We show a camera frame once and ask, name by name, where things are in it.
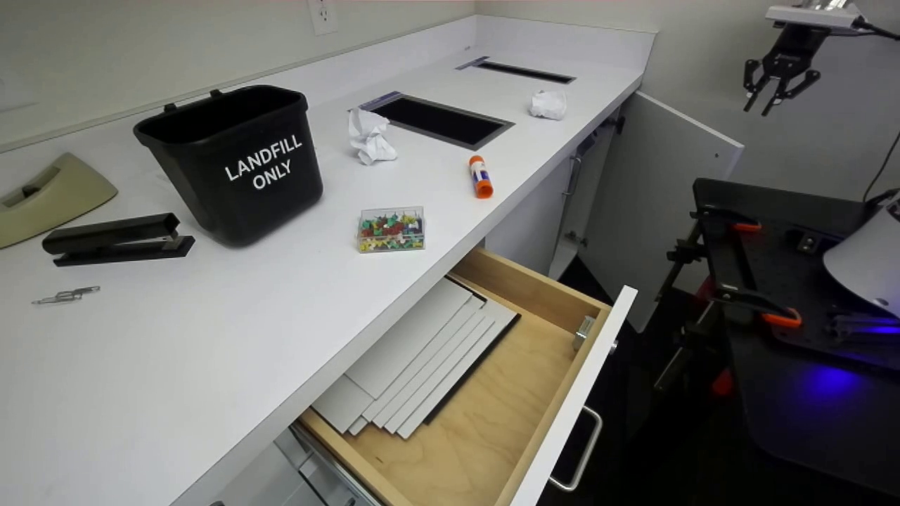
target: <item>black bin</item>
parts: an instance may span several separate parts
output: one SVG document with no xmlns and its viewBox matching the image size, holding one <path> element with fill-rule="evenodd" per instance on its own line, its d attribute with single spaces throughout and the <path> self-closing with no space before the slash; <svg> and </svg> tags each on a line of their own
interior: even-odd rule
<svg viewBox="0 0 900 506">
<path fill-rule="evenodd" d="M 213 91 L 136 126 L 198 223 L 251 244 L 320 200 L 308 98 L 282 87 Z"/>
</svg>

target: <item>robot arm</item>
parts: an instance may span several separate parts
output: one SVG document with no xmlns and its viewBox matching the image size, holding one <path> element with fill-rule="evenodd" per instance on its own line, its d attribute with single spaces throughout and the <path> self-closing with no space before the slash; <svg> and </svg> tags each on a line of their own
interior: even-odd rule
<svg viewBox="0 0 900 506">
<path fill-rule="evenodd" d="M 772 107 L 797 98 L 821 79 L 821 73 L 811 66 L 815 52 L 832 31 L 860 31 L 860 13 L 851 0 L 804 0 L 801 6 L 772 6 L 766 17 L 782 25 L 782 34 L 762 59 L 748 59 L 742 70 L 742 87 L 748 94 L 742 110 L 751 110 L 769 83 L 777 83 L 775 96 L 762 107 L 762 115 L 769 115 Z"/>
</svg>

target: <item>blue light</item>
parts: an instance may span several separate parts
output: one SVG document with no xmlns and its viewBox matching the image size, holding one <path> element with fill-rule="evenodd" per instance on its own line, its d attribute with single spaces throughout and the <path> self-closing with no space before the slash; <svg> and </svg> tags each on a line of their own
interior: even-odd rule
<svg viewBox="0 0 900 506">
<path fill-rule="evenodd" d="M 900 325 L 872 325 L 872 326 L 860 326 L 860 332 L 867 332 L 867 334 L 900 334 Z"/>
<path fill-rule="evenodd" d="M 813 405 L 842 405 L 855 391 L 855 374 L 832 365 L 818 365 L 804 374 L 801 391 Z"/>
</svg>

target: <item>red object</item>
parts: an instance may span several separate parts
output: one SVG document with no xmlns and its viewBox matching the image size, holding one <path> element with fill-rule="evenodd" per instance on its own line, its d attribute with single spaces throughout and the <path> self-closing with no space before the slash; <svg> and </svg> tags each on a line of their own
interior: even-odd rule
<svg viewBox="0 0 900 506">
<path fill-rule="evenodd" d="M 737 391 L 731 368 L 724 368 L 721 378 L 711 381 L 708 393 L 727 401 Z"/>
<path fill-rule="evenodd" d="M 716 284 L 711 284 L 711 278 L 707 278 L 707 282 L 700 284 L 700 291 L 697 291 L 696 299 L 700 299 L 703 305 L 708 305 L 711 296 L 716 296 Z"/>
<path fill-rule="evenodd" d="M 731 232 L 739 237 L 761 237 L 762 235 L 762 223 L 731 223 Z"/>
</svg>

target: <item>cable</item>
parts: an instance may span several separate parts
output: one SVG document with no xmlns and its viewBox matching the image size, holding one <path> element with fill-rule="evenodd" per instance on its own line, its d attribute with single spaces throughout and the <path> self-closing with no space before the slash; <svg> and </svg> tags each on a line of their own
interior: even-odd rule
<svg viewBox="0 0 900 506">
<path fill-rule="evenodd" d="M 898 143 L 900 143 L 900 131 L 898 131 L 898 135 L 894 135 L 894 142 L 893 142 L 893 149 L 883 155 L 880 170 L 877 170 L 876 177 L 870 181 L 867 195 L 863 195 L 863 204 L 870 204 L 870 195 L 872 195 L 876 184 L 877 184 L 880 174 L 890 170 Z"/>
<path fill-rule="evenodd" d="M 876 38 L 887 38 L 887 41 L 900 43 L 900 34 L 877 28 L 877 25 L 867 24 L 863 17 L 853 21 L 853 28 L 863 28 L 863 31 L 872 31 Z"/>
</svg>

